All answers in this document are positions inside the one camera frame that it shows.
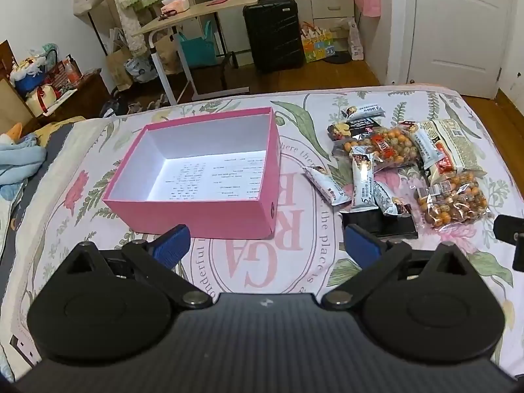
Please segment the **black snack packet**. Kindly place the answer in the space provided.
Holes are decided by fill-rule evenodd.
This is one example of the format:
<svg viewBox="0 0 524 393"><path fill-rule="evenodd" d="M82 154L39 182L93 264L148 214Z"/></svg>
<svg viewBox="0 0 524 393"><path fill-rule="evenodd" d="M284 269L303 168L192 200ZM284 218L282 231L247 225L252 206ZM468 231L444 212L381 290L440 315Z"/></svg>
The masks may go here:
<svg viewBox="0 0 524 393"><path fill-rule="evenodd" d="M418 231L414 220L409 216L384 215L380 209L343 213L342 224L356 224L380 239L417 239Z"/></svg>

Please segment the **clear bag coated peanuts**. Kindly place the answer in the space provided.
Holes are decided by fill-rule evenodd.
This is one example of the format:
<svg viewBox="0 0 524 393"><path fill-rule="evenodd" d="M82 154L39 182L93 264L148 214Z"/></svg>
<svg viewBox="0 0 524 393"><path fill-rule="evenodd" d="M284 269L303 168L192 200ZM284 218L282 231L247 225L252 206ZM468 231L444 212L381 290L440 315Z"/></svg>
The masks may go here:
<svg viewBox="0 0 524 393"><path fill-rule="evenodd" d="M446 176L434 185L420 187L416 197L424 220L434 229L472 224L490 213L488 199L472 171Z"/></svg>

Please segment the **beige noodle packet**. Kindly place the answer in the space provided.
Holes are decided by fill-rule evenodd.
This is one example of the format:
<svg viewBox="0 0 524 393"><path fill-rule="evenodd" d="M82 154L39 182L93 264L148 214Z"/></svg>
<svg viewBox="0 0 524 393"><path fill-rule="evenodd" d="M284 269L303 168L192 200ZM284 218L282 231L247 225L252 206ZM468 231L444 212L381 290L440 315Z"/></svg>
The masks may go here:
<svg viewBox="0 0 524 393"><path fill-rule="evenodd" d="M433 145L444 157L425 171L431 185L447 178L472 172L479 178L486 175L478 164L473 143L467 139L459 124L453 119L435 119L422 123Z"/></svg>

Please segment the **black soda cracker packet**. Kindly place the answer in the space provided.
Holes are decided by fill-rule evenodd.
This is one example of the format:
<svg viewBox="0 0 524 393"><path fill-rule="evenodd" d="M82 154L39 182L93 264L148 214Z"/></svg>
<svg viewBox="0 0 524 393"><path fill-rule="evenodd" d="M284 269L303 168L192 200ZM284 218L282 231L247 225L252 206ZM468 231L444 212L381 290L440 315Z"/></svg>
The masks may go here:
<svg viewBox="0 0 524 393"><path fill-rule="evenodd" d="M331 124L327 128L327 132L332 141L348 138L362 139L378 127L379 124L372 118L361 118L358 120Z"/></svg>

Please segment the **pink cardboard box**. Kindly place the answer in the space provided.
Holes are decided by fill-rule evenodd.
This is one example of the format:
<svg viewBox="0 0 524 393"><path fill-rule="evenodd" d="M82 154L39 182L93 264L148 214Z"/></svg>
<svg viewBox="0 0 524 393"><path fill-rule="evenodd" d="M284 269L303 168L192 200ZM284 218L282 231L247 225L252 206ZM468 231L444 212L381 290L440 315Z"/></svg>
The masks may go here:
<svg viewBox="0 0 524 393"><path fill-rule="evenodd" d="M266 239L276 226L280 162L269 107L151 123L103 201L136 233L184 224L195 238Z"/></svg>

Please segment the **floral bed sheet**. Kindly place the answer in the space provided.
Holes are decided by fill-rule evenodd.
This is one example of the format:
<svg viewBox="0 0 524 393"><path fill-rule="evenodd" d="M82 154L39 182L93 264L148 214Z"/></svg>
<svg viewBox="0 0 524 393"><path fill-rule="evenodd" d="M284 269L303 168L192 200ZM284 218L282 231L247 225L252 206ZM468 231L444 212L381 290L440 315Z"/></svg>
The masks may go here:
<svg viewBox="0 0 524 393"><path fill-rule="evenodd" d="M331 152L328 126L352 105L377 104L381 125L450 119L484 170L479 182L492 215L523 214L523 199L504 159L468 100L436 86L373 87L259 94L189 103L137 115L71 123L51 134L47 159L27 185L12 221L2 222L1 372L13 380L39 356L26 327L28 307L74 245L117 249L138 234L103 195L133 140L147 124L269 106L279 129L282 162L276 229L270 239L197 239L177 273L209 294L322 294L356 268L344 250L342 220L304 177L328 169L349 188L350 165Z"/></svg>

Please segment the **blue blanket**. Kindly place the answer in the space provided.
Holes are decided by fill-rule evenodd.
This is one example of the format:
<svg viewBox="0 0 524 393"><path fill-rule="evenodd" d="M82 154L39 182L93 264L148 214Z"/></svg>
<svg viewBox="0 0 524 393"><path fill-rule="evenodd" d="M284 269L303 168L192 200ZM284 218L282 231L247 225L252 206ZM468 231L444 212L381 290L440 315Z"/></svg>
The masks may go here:
<svg viewBox="0 0 524 393"><path fill-rule="evenodd" d="M46 149L30 133L15 141L7 133L1 135L1 197L13 201L26 180L38 172L46 159Z"/></svg>

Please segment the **wooden nightstand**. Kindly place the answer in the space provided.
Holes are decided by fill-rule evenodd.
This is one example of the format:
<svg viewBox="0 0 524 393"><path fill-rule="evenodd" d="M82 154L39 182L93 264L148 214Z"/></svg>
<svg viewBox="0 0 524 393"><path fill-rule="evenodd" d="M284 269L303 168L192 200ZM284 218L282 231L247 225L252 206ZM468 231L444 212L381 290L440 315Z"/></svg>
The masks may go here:
<svg viewBox="0 0 524 393"><path fill-rule="evenodd" d="M33 116L24 129L33 131L77 116L99 118L103 105L111 98L100 72L96 69L84 75L75 89L67 90L60 97L50 84L38 86L30 95L35 97L34 103L30 104L31 99L26 101Z"/></svg>

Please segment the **brown paper bag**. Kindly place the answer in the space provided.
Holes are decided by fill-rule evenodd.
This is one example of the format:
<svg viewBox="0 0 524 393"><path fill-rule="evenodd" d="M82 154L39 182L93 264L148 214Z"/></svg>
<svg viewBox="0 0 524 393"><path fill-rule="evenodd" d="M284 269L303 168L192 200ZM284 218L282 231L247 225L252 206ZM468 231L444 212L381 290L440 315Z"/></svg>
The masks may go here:
<svg viewBox="0 0 524 393"><path fill-rule="evenodd" d="M128 90L133 84L132 76L125 68L125 64L130 58L131 52L127 47L122 47L106 56L107 67L116 89L119 91Z"/></svg>

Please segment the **teal paper bag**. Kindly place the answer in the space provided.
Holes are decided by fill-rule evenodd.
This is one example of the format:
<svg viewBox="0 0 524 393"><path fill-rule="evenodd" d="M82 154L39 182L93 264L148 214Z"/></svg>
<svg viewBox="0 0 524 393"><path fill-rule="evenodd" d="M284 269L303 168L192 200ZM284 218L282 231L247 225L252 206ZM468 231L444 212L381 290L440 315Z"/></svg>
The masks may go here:
<svg viewBox="0 0 524 393"><path fill-rule="evenodd" d="M188 66L214 66L217 64L213 26L210 20L204 26L203 36L188 39L182 32L179 32L178 36Z"/></svg>

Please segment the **white door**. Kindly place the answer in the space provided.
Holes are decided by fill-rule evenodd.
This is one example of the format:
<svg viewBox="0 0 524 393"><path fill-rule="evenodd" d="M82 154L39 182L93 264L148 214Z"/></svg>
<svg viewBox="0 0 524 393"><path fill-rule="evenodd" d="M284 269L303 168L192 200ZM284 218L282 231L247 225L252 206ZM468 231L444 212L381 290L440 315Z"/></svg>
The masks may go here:
<svg viewBox="0 0 524 393"><path fill-rule="evenodd" d="M408 81L492 99L515 0L415 0Z"/></svg>

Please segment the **colourful gift box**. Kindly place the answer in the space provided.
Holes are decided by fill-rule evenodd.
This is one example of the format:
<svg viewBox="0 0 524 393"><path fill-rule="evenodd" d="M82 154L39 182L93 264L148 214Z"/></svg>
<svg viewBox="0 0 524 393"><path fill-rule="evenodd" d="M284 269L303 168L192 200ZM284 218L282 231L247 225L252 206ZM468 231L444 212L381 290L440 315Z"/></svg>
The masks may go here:
<svg viewBox="0 0 524 393"><path fill-rule="evenodd" d="M332 33L307 22L301 26L301 42L307 63L324 60L336 53Z"/></svg>

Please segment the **pink tissue box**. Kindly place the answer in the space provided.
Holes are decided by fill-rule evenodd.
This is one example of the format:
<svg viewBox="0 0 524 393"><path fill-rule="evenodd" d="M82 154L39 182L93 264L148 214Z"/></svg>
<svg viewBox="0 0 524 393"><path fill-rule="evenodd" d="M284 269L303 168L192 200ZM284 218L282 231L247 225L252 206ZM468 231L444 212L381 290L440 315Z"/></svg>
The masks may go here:
<svg viewBox="0 0 524 393"><path fill-rule="evenodd" d="M162 0L161 13L164 16L171 16L187 11L189 7L189 0Z"/></svg>

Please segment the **black suitcase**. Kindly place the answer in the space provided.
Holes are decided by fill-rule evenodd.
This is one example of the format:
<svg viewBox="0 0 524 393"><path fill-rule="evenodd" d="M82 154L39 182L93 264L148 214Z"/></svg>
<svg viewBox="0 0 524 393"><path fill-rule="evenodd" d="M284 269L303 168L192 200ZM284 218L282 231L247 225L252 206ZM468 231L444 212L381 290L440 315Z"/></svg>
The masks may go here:
<svg viewBox="0 0 524 393"><path fill-rule="evenodd" d="M242 9L257 73L298 68L305 61L295 0L258 0Z"/></svg>

